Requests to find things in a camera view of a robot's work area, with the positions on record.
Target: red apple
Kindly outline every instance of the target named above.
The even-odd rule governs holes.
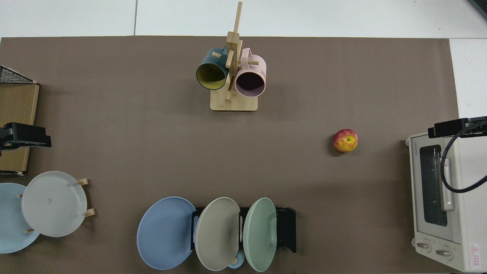
[[[342,129],[333,136],[333,146],[340,152],[349,152],[358,145],[358,136],[351,129]]]

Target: pink mug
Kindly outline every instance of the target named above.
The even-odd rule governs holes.
[[[265,90],[265,72],[267,70],[264,59],[253,55],[250,48],[244,48],[240,65],[235,77],[235,89],[245,97],[261,95]]]

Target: teal mug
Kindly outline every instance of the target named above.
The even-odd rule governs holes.
[[[198,82],[209,90],[221,89],[228,76],[228,69],[225,67],[227,58],[226,47],[210,49],[196,70]]]

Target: mug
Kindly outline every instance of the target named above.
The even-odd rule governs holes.
[[[245,97],[261,95],[265,90],[265,72],[267,71],[264,59],[253,55],[250,48],[244,48],[240,64],[241,67],[235,77],[235,89]]]
[[[205,88],[217,90],[225,85],[228,69],[225,67],[228,52],[226,47],[208,51],[196,70],[196,79]]]

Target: black cable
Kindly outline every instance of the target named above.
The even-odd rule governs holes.
[[[487,181],[487,175],[485,175],[482,179],[478,180],[476,183],[474,183],[473,185],[471,185],[469,187],[461,188],[461,189],[456,189],[456,188],[453,188],[450,185],[448,185],[447,179],[445,178],[445,159],[447,158],[448,150],[450,149],[450,147],[453,144],[453,142],[455,142],[455,140],[460,135],[463,135],[465,133],[470,133],[473,129],[476,129],[476,128],[478,128],[478,127],[480,127],[482,125],[486,125],[486,124],[487,124],[487,122],[480,121],[480,122],[473,123],[472,125],[470,125],[468,127],[463,128],[460,132],[458,132],[457,134],[455,134],[455,136],[453,136],[451,138],[450,142],[448,142],[447,146],[445,147],[445,151],[441,155],[440,175],[441,175],[441,180],[443,181],[443,184],[451,192],[465,193],[465,192],[468,192],[468,191],[471,191],[471,190],[474,190],[474,189],[478,188],[479,186],[481,186],[483,183],[485,183]]]

